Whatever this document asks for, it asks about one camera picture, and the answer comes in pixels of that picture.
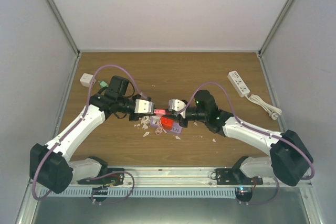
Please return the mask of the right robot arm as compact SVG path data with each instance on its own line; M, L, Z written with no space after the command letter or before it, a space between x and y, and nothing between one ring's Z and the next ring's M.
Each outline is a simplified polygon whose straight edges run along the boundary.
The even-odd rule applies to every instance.
M242 141L266 154L259 158L243 156L232 166L237 184L243 185L253 177L275 177L288 186L296 186L304 179L313 158L296 132L270 131L237 119L219 109L208 90L197 91L194 100L195 106L185 100L170 105L181 127L187 127L189 121L199 121L214 134Z

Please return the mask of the pink cube socket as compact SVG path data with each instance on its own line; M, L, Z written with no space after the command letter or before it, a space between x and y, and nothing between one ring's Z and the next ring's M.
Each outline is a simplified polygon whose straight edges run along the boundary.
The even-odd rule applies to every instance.
M156 116L164 116L164 115L167 115L167 112L163 109L155 109L154 114Z

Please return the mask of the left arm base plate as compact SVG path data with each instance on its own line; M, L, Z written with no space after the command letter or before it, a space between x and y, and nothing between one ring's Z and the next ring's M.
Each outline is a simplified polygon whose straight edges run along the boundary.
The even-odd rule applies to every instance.
M103 176L105 174L114 173L114 172L121 172L117 174L112 174L106 176L104 178L95 179L95 180L88 180L82 179L77 181L79 185L103 185L103 186L118 186L123 184L124 180L124 168L104 168L98 174L98 177Z

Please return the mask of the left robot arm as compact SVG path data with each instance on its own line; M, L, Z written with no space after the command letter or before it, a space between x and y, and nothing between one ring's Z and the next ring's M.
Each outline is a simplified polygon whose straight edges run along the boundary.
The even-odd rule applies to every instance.
M109 85L99 90L89 99L80 114L54 139L45 145L35 144L30 150L29 176L33 185L41 184L54 193L63 192L71 183L96 184L116 182L118 177L111 175L107 162L95 156L82 161L71 161L76 149L87 136L111 115L118 113L137 119L135 101L140 96L127 96L130 81L113 76Z

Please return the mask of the purple plug adapter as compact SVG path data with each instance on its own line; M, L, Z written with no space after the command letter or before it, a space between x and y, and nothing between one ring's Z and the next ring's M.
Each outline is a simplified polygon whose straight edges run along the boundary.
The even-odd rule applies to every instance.
M165 132L179 135L182 132L182 127L179 126L178 123L174 122L172 129L170 131L165 130Z

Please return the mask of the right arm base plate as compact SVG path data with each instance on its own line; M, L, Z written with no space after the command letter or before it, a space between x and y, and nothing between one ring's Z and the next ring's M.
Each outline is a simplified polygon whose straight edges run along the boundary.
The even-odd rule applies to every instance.
M215 180L217 185L262 185L263 179L259 177L249 178L242 172L232 168L215 169Z

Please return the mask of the white power strip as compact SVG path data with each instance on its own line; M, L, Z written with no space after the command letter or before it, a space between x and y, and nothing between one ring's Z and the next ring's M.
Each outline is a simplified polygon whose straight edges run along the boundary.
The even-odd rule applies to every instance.
M227 77L240 97L247 97L250 94L249 88L246 86L237 71L229 72Z

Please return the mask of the green adapter plug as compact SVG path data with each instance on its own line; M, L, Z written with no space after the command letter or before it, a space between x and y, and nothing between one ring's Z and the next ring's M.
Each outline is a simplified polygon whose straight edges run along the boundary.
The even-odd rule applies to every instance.
M108 84L105 81L99 81L99 85L101 88L108 87Z

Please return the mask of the white cube adapter plug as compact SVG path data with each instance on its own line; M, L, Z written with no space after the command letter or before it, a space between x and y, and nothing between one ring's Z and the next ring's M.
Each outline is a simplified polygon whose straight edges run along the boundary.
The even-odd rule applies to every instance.
M96 82L95 77L89 73L84 73L80 78L80 83L87 88L89 88L91 85L94 85L95 82Z

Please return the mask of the red plug block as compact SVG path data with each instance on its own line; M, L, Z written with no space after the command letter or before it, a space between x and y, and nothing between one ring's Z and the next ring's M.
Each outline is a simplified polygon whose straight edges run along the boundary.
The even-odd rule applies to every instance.
M174 121L172 119L169 119L169 118L166 118L166 117L161 117L160 122L161 122L162 127L166 131L170 131L172 129L173 123L174 123Z

